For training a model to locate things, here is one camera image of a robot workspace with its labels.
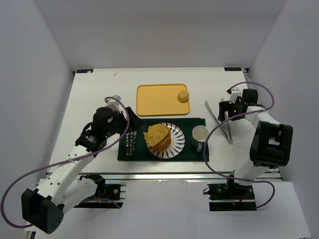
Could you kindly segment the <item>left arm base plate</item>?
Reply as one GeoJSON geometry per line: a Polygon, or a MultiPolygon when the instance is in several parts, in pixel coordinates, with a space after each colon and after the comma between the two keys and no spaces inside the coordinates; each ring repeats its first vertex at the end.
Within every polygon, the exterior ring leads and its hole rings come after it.
{"type": "Polygon", "coordinates": [[[120,209],[126,197],[126,185],[106,184],[105,194],[101,199],[89,197],[75,208],[86,209],[120,209]]]}

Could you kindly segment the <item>round orange bread loaf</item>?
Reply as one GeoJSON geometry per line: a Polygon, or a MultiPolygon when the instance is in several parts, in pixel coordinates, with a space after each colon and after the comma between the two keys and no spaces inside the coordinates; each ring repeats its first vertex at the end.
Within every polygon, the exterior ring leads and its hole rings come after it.
{"type": "Polygon", "coordinates": [[[157,151],[157,152],[162,152],[165,151],[171,144],[171,136],[168,135],[167,137],[165,137],[165,139],[158,143],[155,146],[150,146],[151,149],[157,151]]]}

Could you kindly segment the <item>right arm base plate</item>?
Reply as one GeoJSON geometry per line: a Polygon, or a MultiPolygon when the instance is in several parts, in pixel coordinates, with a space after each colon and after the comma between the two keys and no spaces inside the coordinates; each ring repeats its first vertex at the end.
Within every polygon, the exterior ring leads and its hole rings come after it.
{"type": "Polygon", "coordinates": [[[208,195],[209,210],[211,212],[256,211],[255,194],[252,186],[230,192],[226,183],[208,184],[203,190],[208,195]]]}

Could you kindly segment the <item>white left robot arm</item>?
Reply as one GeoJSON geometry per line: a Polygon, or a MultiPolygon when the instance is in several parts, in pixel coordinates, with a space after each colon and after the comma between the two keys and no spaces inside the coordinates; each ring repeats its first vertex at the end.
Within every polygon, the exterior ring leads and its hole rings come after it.
{"type": "Polygon", "coordinates": [[[55,171],[34,190],[26,189],[21,196],[22,217],[47,234],[53,233],[64,215],[85,200],[105,198],[105,179],[96,173],[85,175],[72,186],[76,176],[107,146],[115,134],[125,135],[143,125],[130,107],[123,113],[111,107],[100,107],[93,120],[86,124],[68,155],[66,164],[55,171]]]}

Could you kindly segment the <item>seeded bread slice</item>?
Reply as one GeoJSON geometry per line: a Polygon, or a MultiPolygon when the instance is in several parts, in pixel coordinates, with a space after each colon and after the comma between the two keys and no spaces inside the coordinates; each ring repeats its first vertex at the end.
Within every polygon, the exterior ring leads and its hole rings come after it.
{"type": "Polygon", "coordinates": [[[160,135],[163,139],[170,136],[170,129],[164,124],[159,124],[160,135]]]}
{"type": "Polygon", "coordinates": [[[163,138],[160,135],[159,124],[151,125],[147,132],[143,132],[144,139],[149,146],[155,146],[160,143],[163,138]]]}

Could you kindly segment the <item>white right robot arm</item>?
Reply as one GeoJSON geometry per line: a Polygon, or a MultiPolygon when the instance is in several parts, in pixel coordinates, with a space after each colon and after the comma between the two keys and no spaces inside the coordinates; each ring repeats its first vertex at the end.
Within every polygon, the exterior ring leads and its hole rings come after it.
{"type": "Polygon", "coordinates": [[[273,119],[263,105],[258,104],[254,89],[228,90],[230,99],[219,103],[218,120],[228,116],[232,121],[245,119],[255,128],[249,158],[228,179],[225,191],[232,197],[243,196],[252,182],[270,169],[286,166],[290,159],[293,127],[273,119]]]}

